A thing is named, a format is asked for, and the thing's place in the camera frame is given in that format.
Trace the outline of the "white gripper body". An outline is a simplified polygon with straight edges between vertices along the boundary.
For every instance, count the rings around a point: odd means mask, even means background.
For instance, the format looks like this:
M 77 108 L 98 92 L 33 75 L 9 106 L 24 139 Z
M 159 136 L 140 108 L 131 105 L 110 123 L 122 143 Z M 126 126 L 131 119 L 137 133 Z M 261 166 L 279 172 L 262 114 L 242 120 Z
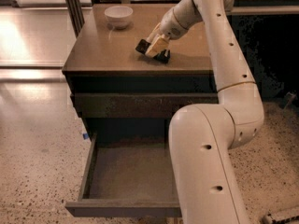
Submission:
M 188 30 L 178 22 L 173 8 L 164 14 L 160 22 L 159 30 L 171 40 L 178 40 L 188 32 Z

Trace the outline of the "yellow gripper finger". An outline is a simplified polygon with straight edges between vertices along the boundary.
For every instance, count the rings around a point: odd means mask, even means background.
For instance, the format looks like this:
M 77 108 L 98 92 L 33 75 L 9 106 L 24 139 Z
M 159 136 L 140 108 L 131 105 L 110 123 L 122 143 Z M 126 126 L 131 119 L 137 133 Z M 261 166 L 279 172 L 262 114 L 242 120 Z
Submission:
M 146 40 L 149 43 L 152 43 L 153 39 L 155 38 L 156 35 L 159 35 L 161 33 L 160 31 L 160 23 L 158 23 L 155 28 L 151 31 L 151 33 L 149 34 L 149 36 L 146 38 Z
M 156 35 L 150 43 L 145 55 L 153 58 L 168 48 L 169 37 L 166 35 Z

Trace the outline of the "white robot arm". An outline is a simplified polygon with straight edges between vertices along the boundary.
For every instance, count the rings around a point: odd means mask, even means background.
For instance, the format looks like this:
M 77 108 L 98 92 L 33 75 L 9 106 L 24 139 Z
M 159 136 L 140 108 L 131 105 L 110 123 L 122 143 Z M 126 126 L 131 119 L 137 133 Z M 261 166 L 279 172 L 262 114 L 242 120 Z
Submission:
M 254 138 L 264 120 L 256 82 L 227 20 L 232 0 L 181 0 L 148 37 L 155 57 L 202 22 L 217 88 L 216 104 L 173 116 L 169 148 L 184 224 L 250 224 L 228 151 Z

